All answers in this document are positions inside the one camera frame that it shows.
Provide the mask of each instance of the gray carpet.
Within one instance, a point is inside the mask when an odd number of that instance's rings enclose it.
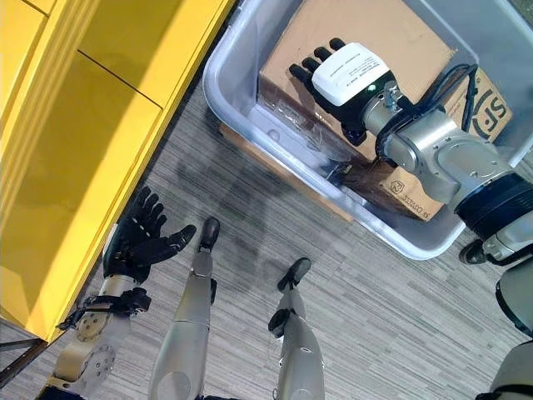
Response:
[[[165,233],[209,215],[222,223],[214,251],[205,393],[268,399],[281,345],[267,331],[276,281],[297,258],[314,266],[301,283],[307,318],[325,361],[327,399],[467,399],[488,389],[501,360],[526,337],[499,309],[501,267],[466,267],[464,233],[441,257],[403,258],[357,223],[347,223],[258,167],[217,135],[201,85],[191,90],[142,184],[159,193]],[[533,178],[533,157],[522,172]],[[152,269],[149,312],[133,318],[112,375],[94,398],[143,399],[158,348],[184,288],[197,240]],[[89,283],[95,293],[102,268]],[[2,341],[21,338],[2,323]],[[2,398],[33,398],[72,332],[13,379]],[[2,354],[2,367],[13,355]]]

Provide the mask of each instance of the clear plastic bin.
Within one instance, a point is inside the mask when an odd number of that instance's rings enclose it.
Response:
[[[438,256],[465,227],[453,212],[444,207],[431,221],[420,222],[374,207],[354,192],[335,187],[316,171],[326,161],[324,157],[257,104],[259,71],[300,3],[301,0],[242,2],[204,70],[207,103],[226,125],[398,252],[413,259]],[[467,5],[438,0],[405,3],[450,48],[458,49],[450,66],[479,63],[501,90],[515,116],[497,145],[511,165],[516,165],[533,144],[533,113],[528,106],[531,101],[526,101],[533,86],[533,32],[511,6],[499,0],[471,0]],[[439,7],[438,14],[433,3]]]

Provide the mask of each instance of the yellow cabinet door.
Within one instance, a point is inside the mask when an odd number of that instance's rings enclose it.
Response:
[[[22,0],[0,1],[0,115],[4,122],[46,17]]]
[[[196,69],[232,4],[102,0],[80,50],[164,108]]]
[[[6,222],[2,316],[45,340],[133,188],[161,109],[78,53]]]
[[[32,4],[35,8],[41,10],[43,13],[49,15],[56,0],[25,0]]]

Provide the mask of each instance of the white label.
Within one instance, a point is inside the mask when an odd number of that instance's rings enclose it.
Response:
[[[335,106],[341,106],[389,71],[377,55],[360,43],[348,43],[316,69],[315,89]]]

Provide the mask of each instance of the robotic arm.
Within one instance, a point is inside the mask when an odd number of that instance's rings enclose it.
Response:
[[[38,399],[75,400],[93,395],[112,370],[118,348],[130,328],[132,314],[147,311],[151,299],[139,287],[153,263],[180,252],[196,228],[186,226],[161,237],[167,218],[157,195],[143,188],[119,222],[103,255],[104,283],[59,328],[76,329],[76,337],[59,355]]]
[[[492,143],[470,135],[476,66],[452,68],[417,104],[401,92],[392,71],[360,43],[334,38],[291,74],[316,102],[341,122],[346,138],[360,145],[376,136],[376,154],[417,176],[431,198],[447,204],[480,239],[483,259],[507,270],[496,298],[517,328],[533,338],[533,184],[513,171]],[[462,127],[441,102],[470,77]],[[533,342],[515,347],[502,363],[493,398],[533,398]]]

